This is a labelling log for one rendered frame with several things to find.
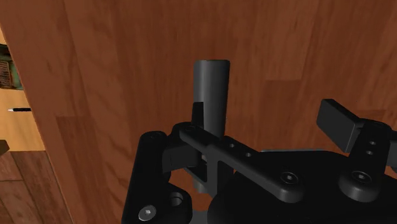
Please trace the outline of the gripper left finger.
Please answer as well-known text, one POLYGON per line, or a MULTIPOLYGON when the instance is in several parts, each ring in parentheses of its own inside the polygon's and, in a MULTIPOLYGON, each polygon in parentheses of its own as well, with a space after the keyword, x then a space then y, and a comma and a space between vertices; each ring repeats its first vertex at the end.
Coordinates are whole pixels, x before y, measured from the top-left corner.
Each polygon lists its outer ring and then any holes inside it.
POLYGON ((240 174, 282 202, 303 199, 305 187, 296 172, 260 161, 257 151, 204 130, 204 122, 204 104, 196 102, 192 120, 175 124, 171 134, 150 131, 140 137, 122 224, 189 224, 192 198, 169 182, 172 171, 189 167, 213 197, 240 174))

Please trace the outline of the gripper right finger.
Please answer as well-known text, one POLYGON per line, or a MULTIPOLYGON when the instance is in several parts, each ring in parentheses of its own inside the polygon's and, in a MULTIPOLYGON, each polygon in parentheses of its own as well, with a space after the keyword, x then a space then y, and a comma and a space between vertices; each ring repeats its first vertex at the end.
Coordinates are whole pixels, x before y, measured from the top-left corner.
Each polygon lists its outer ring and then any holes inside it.
POLYGON ((323 99, 317 126, 338 148, 348 153, 338 185, 358 202, 376 200, 386 166, 397 169, 397 130, 388 124, 360 118, 333 99, 323 99))

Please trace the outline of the dark grey cylinder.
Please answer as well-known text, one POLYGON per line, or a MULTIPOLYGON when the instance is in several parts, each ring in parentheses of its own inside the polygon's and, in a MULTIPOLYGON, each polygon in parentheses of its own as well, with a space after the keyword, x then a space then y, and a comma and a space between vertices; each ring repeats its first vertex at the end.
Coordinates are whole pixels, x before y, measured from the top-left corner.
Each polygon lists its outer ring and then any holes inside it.
POLYGON ((192 124, 212 135, 225 135, 230 62, 198 60, 193 65, 192 124))

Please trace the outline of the pale wooden table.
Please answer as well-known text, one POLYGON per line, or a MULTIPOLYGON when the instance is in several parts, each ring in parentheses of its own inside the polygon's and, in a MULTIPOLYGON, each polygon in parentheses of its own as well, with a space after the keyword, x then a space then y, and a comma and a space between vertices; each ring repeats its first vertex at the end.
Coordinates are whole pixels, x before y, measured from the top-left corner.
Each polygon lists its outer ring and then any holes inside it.
POLYGON ((33 114, 11 111, 12 108, 28 108, 30 105, 1 29, 0 48, 0 60, 9 63, 12 83, 11 88, 0 88, 0 139, 7 141, 11 151, 44 151, 33 114))

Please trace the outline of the green box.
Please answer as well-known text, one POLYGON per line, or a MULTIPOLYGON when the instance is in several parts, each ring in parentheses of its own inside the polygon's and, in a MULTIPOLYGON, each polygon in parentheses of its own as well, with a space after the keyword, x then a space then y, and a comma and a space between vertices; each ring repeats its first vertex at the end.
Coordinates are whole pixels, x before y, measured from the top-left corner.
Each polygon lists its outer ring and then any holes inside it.
POLYGON ((23 90, 15 63, 4 44, 0 44, 0 88, 23 90))

